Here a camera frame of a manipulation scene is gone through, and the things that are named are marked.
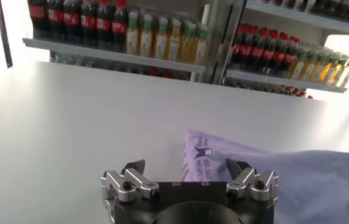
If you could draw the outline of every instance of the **cola bottle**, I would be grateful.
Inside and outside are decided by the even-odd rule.
[[[27,0],[29,13],[33,23],[34,38],[48,38],[50,36],[49,20],[47,19],[46,0]]]
[[[64,0],[47,0],[47,5],[52,38],[54,40],[63,41],[65,35]]]
[[[71,43],[81,43],[81,0],[64,1],[64,23],[66,26],[66,39]]]
[[[112,48],[114,37],[112,34],[111,23],[114,20],[115,6],[110,0],[100,0],[97,10],[97,39],[98,46],[101,49]]]
[[[83,29],[84,44],[95,46],[97,41],[96,17],[97,17],[96,0],[84,0],[81,5],[81,27]]]

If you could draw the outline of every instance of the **plastic bottle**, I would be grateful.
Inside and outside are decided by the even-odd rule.
[[[64,0],[47,0],[47,15],[49,17],[52,38],[63,41],[65,35]]]
[[[112,33],[114,35],[114,49],[119,52],[124,52],[126,49],[127,14],[126,1],[117,0],[114,21],[112,22]]]
[[[29,13],[33,23],[33,37],[47,38],[49,36],[49,20],[47,19],[46,0],[28,0]]]
[[[206,63],[206,49],[207,49],[207,26],[201,26],[198,38],[198,45],[196,47],[196,65],[204,65]]]
[[[272,76],[278,76],[278,68],[283,61],[288,42],[288,34],[280,32],[280,39],[276,42],[276,48],[272,60],[268,66],[266,73]]]
[[[81,1],[64,1],[64,23],[66,26],[67,40],[71,43],[80,43],[81,34]]]
[[[195,31],[196,25],[190,23],[188,25],[187,34],[183,39],[181,46],[181,61],[183,62],[190,63],[192,62],[193,58],[195,58],[195,51],[193,48],[195,42]]]
[[[165,17],[159,18],[159,30],[156,36],[156,45],[154,47],[154,57],[158,59],[166,59],[166,49],[167,49],[167,26],[168,19]]]
[[[168,55],[167,58],[170,61],[177,61],[179,59],[179,50],[181,43],[180,36],[181,22],[178,19],[172,19],[172,33],[168,42]]]
[[[339,59],[340,54],[334,53],[331,55],[330,59],[328,60],[328,63],[325,66],[325,69],[321,73],[321,75],[318,78],[318,83],[324,83],[326,84],[331,77],[332,73],[334,73],[337,62]]]
[[[150,14],[143,16],[143,30],[140,37],[140,55],[143,57],[150,57],[151,48],[153,45],[153,32],[151,31],[152,17]]]
[[[261,28],[258,33],[259,34],[257,37],[253,38],[252,50],[247,57],[246,69],[250,71],[256,71],[258,60],[264,51],[265,39],[268,35],[268,28]]]
[[[349,81],[349,62],[347,63],[347,66],[345,67],[345,69],[344,69],[341,77],[339,78],[336,86],[345,87],[348,81]]]
[[[347,55],[342,55],[341,58],[339,59],[337,66],[335,68],[334,73],[330,76],[329,80],[327,81],[328,85],[333,85],[335,86],[340,79],[342,73],[344,72],[345,69],[345,64],[347,60],[349,59],[349,56]]]
[[[266,72],[269,66],[269,63],[273,57],[274,49],[276,46],[277,35],[278,35],[277,30],[269,31],[269,37],[267,37],[265,40],[264,51],[260,59],[258,59],[257,68],[256,68],[257,72],[261,72],[261,73]]]
[[[111,0],[100,0],[97,9],[96,29],[98,46],[101,49],[113,48],[114,37],[111,23],[114,20],[115,6]]]
[[[139,30],[137,27],[138,11],[132,11],[129,14],[127,28],[127,54],[138,55]]]

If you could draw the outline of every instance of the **white table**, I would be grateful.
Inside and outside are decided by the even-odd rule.
[[[349,107],[37,63],[0,77],[0,224],[109,223],[99,176],[145,158],[180,180],[194,128],[273,152],[349,151]]]

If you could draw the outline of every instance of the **bottle label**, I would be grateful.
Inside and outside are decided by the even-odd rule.
[[[292,75],[292,79],[298,79],[303,67],[304,67],[304,62],[302,62],[302,61],[296,65],[295,71]]]
[[[114,33],[125,33],[126,32],[127,25],[124,22],[112,22],[112,31]]]
[[[77,13],[64,13],[64,23],[67,25],[79,25],[80,20]]]
[[[93,16],[81,15],[81,26],[85,28],[95,28],[96,18]]]
[[[311,75],[313,69],[314,69],[315,65],[314,64],[310,64],[307,67],[307,70],[304,73],[304,77],[303,80],[309,80],[309,76]]]
[[[127,33],[127,54],[137,54],[137,32],[130,31]]]
[[[64,21],[64,13],[60,10],[48,9],[47,14],[52,22],[62,23]]]
[[[179,40],[172,39],[170,41],[168,60],[176,61],[179,52]]]
[[[96,29],[98,30],[109,30],[111,22],[108,19],[96,19]]]
[[[196,60],[195,60],[196,65],[200,65],[201,63],[203,63],[206,47],[207,45],[205,41],[198,44],[198,48],[196,49]]]
[[[165,36],[158,36],[156,45],[156,58],[164,59],[165,57],[165,47],[167,45],[167,39]]]
[[[32,18],[42,19],[46,17],[45,9],[43,6],[29,5],[29,12],[30,12],[30,17]]]
[[[251,54],[252,54],[254,57],[259,58],[259,57],[261,57],[261,54],[262,54],[263,51],[264,51],[264,49],[262,49],[262,48],[254,47],[254,48],[252,49],[252,53],[251,53]]]
[[[150,56],[151,35],[150,33],[143,33],[140,43],[140,55],[144,57]]]

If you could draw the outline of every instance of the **metal shelf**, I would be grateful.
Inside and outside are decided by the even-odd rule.
[[[284,7],[279,7],[273,4],[265,4],[257,0],[249,0],[246,3],[246,8],[263,13],[277,15],[287,19],[293,19],[296,21],[312,24],[326,29],[339,30],[349,33],[349,23],[339,21],[336,19],[329,19],[326,17],[299,12],[292,9],[286,9]]]
[[[271,76],[246,72],[246,71],[227,70],[226,77],[247,80],[247,81],[261,82],[261,83],[293,86],[296,88],[319,89],[319,90],[335,92],[335,93],[343,93],[347,90],[346,88],[342,88],[342,87],[323,85],[323,84],[313,83],[313,82],[304,82],[304,81],[293,80],[293,79],[283,79],[283,78],[277,78],[277,77],[271,77]]]
[[[34,47],[40,49],[46,49],[50,51],[63,52],[67,54],[81,55],[85,57],[94,57],[102,58],[113,61],[121,61],[126,63],[138,64],[138,65],[147,65],[154,66],[159,68],[174,69],[178,71],[186,72],[197,72],[203,73],[206,70],[206,67],[199,65],[191,65],[186,63],[180,63],[176,61],[166,61],[155,58],[147,58],[130,54],[123,54],[112,51],[104,51],[99,49],[94,49],[84,46],[76,46],[67,43],[57,43],[50,40],[37,40],[30,38],[23,38],[23,43],[27,47]]]

